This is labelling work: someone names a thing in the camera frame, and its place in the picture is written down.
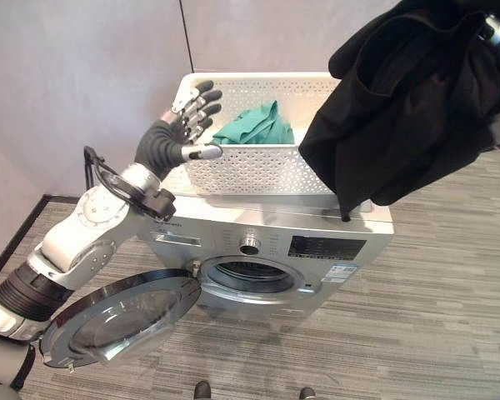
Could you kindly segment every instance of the label sticker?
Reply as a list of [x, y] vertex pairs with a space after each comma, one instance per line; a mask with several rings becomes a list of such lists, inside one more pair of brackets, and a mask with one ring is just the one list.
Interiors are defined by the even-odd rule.
[[332, 269], [328, 271], [326, 276], [323, 277], [321, 281], [343, 283], [357, 270], [358, 266], [354, 264], [334, 264]]

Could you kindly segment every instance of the robot finger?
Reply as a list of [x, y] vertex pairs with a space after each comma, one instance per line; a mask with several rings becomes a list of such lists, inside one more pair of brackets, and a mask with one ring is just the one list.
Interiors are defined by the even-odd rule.
[[222, 107], [220, 104], [212, 104], [189, 116], [188, 119], [184, 118], [184, 120], [186, 121], [186, 125], [188, 127], [193, 128], [198, 125], [198, 123], [200, 123], [200, 121], [202, 121], [203, 119], [206, 119], [213, 114], [220, 112], [221, 109]]
[[194, 144], [182, 147], [184, 161], [213, 160], [223, 155], [223, 150], [217, 144]]
[[172, 103], [172, 112], [178, 115], [184, 113], [185, 109], [189, 108], [201, 94], [208, 92], [211, 89], [213, 89], [213, 81], [206, 81], [199, 83], [196, 87], [192, 88], [189, 93], [179, 92], [176, 99]]
[[197, 110], [205, 107], [211, 102], [221, 98], [223, 93], [220, 90], [206, 92], [199, 96], [194, 102], [190, 102], [184, 109], [183, 117], [189, 119]]
[[212, 125], [213, 120], [211, 118], [207, 118], [199, 122], [196, 127], [189, 129], [189, 133], [187, 135], [189, 143], [194, 144], [198, 140], [198, 138], [202, 136], [203, 131], [205, 131]]

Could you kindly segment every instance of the green towel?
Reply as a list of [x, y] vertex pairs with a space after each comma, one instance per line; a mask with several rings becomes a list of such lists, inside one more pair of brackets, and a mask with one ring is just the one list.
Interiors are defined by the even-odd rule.
[[213, 135], [215, 144], [294, 144], [291, 125], [278, 114], [278, 102], [245, 110]]

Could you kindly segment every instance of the display panel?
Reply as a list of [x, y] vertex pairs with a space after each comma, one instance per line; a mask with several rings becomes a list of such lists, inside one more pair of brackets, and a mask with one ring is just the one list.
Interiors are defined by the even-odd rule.
[[352, 261], [366, 242], [332, 237], [293, 236], [288, 256]]

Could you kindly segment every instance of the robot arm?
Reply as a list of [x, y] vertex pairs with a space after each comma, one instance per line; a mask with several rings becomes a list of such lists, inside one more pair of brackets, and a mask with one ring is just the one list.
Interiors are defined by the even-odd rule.
[[213, 124], [210, 116], [220, 111], [220, 104], [209, 105], [222, 96], [212, 88], [212, 82], [205, 82], [177, 99], [143, 135], [134, 163], [120, 175], [86, 147], [101, 184], [85, 192], [72, 214], [0, 284], [0, 353], [14, 354], [8, 359], [16, 366], [0, 368], [0, 383], [14, 386], [19, 381], [18, 371], [33, 352], [29, 343], [39, 338], [70, 295], [138, 232], [147, 216], [173, 215], [174, 196], [162, 189], [171, 169], [222, 155], [218, 146], [194, 145]]

